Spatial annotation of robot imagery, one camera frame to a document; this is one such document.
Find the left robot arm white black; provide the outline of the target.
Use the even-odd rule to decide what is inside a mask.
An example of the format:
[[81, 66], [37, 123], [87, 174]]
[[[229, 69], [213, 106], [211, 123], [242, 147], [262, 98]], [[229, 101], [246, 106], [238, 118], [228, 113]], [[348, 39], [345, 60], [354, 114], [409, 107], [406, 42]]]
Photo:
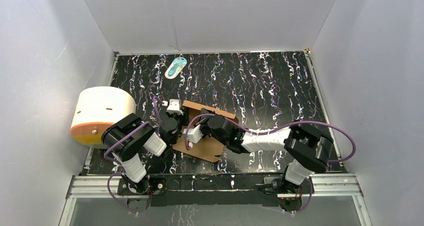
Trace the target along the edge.
[[173, 145], [188, 123], [187, 112], [167, 112], [157, 127], [130, 113], [104, 131], [101, 136], [101, 142], [107, 147], [104, 156], [121, 166], [121, 177], [131, 193], [141, 195], [151, 188], [150, 176], [141, 161], [141, 152], [145, 149], [154, 156], [166, 158], [173, 152]]

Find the brown cardboard box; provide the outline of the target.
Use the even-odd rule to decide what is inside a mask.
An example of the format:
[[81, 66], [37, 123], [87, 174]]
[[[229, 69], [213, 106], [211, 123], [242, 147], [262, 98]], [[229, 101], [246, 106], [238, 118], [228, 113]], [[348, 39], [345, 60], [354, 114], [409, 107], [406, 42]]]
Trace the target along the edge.
[[[235, 122], [239, 122], [239, 119], [234, 113], [230, 113], [221, 109], [213, 108], [204, 104], [196, 103], [189, 100], [184, 100], [182, 103], [184, 109], [188, 110], [188, 117], [191, 121], [194, 117], [202, 114], [202, 109], [205, 109], [205, 113], [209, 114], [214, 112], [218, 115], [222, 115], [226, 118], [229, 118]], [[211, 135], [202, 133], [198, 127], [199, 119], [196, 119], [194, 123], [190, 126], [188, 139], [189, 143], [192, 146], [190, 150], [186, 149], [185, 145], [185, 136], [186, 136], [186, 127], [184, 126], [181, 130], [182, 136], [177, 140], [177, 143], [172, 146], [175, 151], [208, 161], [211, 163], [216, 163], [219, 161], [220, 156], [223, 153], [225, 146], [219, 142], [217, 139], [213, 138]]]

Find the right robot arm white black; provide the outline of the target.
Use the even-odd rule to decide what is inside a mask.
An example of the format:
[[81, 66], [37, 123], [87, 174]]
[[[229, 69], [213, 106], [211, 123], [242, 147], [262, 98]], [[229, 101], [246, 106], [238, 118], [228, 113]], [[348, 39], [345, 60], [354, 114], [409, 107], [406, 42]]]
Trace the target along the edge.
[[258, 190], [265, 194], [297, 193], [304, 180], [328, 169], [334, 139], [314, 127], [314, 122], [292, 122], [281, 129], [247, 129], [227, 117], [204, 110], [187, 133], [187, 146], [199, 139], [212, 137], [236, 154], [259, 151], [285, 151], [293, 161], [284, 169], [281, 179], [266, 179]]

